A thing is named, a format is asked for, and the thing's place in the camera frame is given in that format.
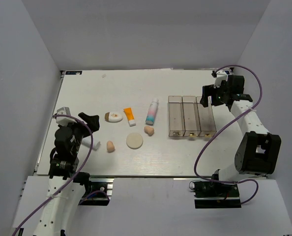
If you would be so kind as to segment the white spray bottle clear cap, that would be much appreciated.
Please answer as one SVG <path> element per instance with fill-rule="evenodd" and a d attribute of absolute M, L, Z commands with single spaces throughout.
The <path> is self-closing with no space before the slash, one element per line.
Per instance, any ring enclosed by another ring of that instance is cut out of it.
<path fill-rule="evenodd" d="M 93 139 L 93 143 L 91 142 L 91 137 L 85 137 L 82 139 L 82 145 L 86 147 L 91 147 L 92 150 L 97 151 L 101 145 L 101 142 L 99 139 Z"/>

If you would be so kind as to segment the pink teal gradient spray bottle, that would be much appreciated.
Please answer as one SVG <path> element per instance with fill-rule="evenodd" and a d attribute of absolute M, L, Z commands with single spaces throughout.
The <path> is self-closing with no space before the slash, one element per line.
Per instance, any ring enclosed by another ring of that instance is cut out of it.
<path fill-rule="evenodd" d="M 157 114 L 158 104 L 159 104 L 158 98 L 153 98 L 149 106 L 147 116 L 146 116 L 146 124 L 149 124 L 149 125 L 154 124 L 156 114 Z"/>

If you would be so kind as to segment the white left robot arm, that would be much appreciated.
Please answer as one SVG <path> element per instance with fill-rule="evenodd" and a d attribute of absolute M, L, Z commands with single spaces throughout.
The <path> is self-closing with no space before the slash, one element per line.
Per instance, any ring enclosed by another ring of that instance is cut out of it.
<path fill-rule="evenodd" d="M 65 236 L 83 196 L 92 192 L 88 173 L 82 172 L 78 153 L 83 138 L 100 128 L 99 116 L 79 113 L 79 119 L 63 112 L 55 115 L 58 130 L 50 155 L 46 203 L 34 230 L 35 236 Z"/>

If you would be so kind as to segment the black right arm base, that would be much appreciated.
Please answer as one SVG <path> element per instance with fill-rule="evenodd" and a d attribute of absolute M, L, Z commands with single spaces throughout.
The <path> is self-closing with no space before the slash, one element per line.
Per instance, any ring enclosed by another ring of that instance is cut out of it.
<path fill-rule="evenodd" d="M 189 189 L 194 193 L 196 209 L 241 208 L 237 185 L 191 181 Z"/>

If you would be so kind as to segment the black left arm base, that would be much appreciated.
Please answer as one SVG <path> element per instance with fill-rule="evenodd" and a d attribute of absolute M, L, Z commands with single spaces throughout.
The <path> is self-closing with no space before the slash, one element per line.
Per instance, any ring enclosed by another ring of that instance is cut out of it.
<path fill-rule="evenodd" d="M 88 173 L 80 172 L 73 181 L 85 187 L 85 193 L 79 202 L 80 206 L 107 206 L 109 204 L 113 178 L 91 177 Z"/>

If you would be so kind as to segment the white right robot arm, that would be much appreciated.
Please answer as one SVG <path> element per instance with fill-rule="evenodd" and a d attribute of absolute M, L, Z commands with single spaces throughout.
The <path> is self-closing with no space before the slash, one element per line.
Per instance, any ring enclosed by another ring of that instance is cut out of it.
<path fill-rule="evenodd" d="M 210 184 L 214 195 L 222 196 L 228 191 L 226 181 L 262 177 L 275 171 L 281 138 L 271 134 L 260 121 L 251 96 L 244 93 L 243 76 L 221 76 L 216 78 L 214 84 L 203 86 L 200 104 L 205 108 L 226 105 L 236 118 L 243 136 L 234 162 L 219 169 L 219 179 Z"/>

